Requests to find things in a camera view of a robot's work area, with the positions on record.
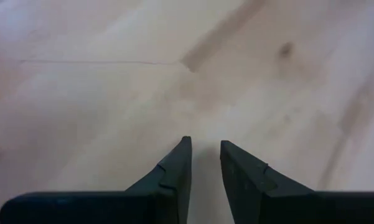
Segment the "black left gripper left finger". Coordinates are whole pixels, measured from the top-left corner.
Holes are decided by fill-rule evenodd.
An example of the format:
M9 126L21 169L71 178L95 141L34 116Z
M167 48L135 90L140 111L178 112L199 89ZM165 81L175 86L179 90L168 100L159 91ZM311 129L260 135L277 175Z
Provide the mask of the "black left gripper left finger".
M0 209L7 224L186 223L192 140L184 136L148 174L124 191L32 192Z

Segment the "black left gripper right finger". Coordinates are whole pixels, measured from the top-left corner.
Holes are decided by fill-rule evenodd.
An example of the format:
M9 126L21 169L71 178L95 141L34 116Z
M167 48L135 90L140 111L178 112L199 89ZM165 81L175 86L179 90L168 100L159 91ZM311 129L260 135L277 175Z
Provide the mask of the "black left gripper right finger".
M312 190L230 141L220 160L235 223L374 223L374 192Z

